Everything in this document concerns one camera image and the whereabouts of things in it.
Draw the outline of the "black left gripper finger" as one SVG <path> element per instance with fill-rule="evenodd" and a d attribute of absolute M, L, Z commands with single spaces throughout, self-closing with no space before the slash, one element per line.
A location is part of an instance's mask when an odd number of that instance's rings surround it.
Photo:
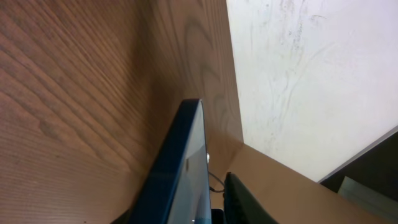
<path fill-rule="evenodd" d="M 223 198 L 228 224 L 277 224 L 236 174 L 227 173 Z"/>

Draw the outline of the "blue Galaxy smartphone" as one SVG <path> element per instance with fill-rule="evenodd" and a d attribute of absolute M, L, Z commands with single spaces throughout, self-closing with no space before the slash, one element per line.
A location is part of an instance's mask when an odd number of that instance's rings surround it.
<path fill-rule="evenodd" d="M 183 100 L 162 143 L 129 223 L 211 223 L 203 103 Z"/>

